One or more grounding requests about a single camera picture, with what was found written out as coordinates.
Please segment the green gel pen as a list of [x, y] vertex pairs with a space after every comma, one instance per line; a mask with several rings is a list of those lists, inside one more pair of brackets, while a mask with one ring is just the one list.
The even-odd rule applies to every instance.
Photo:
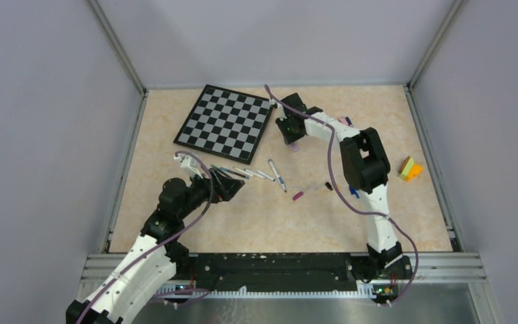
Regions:
[[219, 167], [217, 167], [215, 165], [211, 165], [210, 170], [215, 172], [216, 174], [222, 174], [223, 173], [223, 171]]

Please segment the white marker blue cap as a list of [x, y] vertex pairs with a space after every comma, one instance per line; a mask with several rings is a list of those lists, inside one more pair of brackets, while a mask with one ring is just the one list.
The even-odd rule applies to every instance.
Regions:
[[279, 183], [279, 185], [282, 188], [283, 192], [287, 193], [287, 186], [286, 186], [286, 184], [285, 184], [285, 182], [284, 182], [284, 180], [282, 178], [281, 173], [277, 169], [277, 166], [276, 166], [275, 162], [272, 159], [269, 159], [268, 160], [268, 164], [270, 165], [270, 167], [272, 169], [272, 172], [275, 175], [275, 179]]

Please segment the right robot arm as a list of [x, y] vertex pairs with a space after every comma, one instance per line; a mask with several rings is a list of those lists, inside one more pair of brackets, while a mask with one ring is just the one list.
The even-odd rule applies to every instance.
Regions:
[[320, 108], [307, 108], [296, 93], [282, 100], [271, 96], [270, 103], [280, 113], [276, 124], [286, 144], [305, 136], [327, 143], [326, 159], [333, 186], [336, 181], [332, 171], [332, 149], [334, 145], [339, 147], [344, 178], [364, 205], [362, 211], [352, 205], [348, 207], [367, 219], [370, 273], [377, 278], [386, 278], [393, 271], [410, 272], [411, 263], [403, 254], [395, 233], [399, 227], [389, 210], [387, 193], [391, 165], [377, 130], [358, 130], [327, 115]]

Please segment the blue gel pen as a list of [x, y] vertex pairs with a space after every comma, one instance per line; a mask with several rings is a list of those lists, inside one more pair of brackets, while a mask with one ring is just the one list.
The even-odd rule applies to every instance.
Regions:
[[225, 167], [219, 167], [219, 169], [225, 173], [228, 173], [230, 175], [233, 175], [233, 176], [237, 176], [237, 177], [240, 177], [240, 178], [243, 178], [243, 179], [250, 179], [250, 177], [246, 174], [242, 174], [242, 173], [239, 173], [239, 172], [236, 172], [236, 171], [231, 171], [230, 169], [227, 169]]

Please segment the magenta marker cap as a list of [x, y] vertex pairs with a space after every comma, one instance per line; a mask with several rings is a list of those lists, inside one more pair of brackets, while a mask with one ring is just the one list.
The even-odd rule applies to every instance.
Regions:
[[292, 200], [296, 201], [297, 199], [301, 198], [303, 195], [304, 195], [304, 192], [300, 191], [293, 196]]

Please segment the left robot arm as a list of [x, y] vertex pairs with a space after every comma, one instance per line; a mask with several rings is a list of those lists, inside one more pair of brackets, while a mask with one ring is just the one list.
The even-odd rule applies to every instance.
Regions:
[[164, 283], [187, 275], [189, 250], [178, 241], [188, 229], [183, 220], [200, 206], [230, 201], [245, 185], [215, 167], [190, 181], [171, 178], [163, 184], [129, 252], [99, 288], [68, 306], [66, 323], [131, 323]]

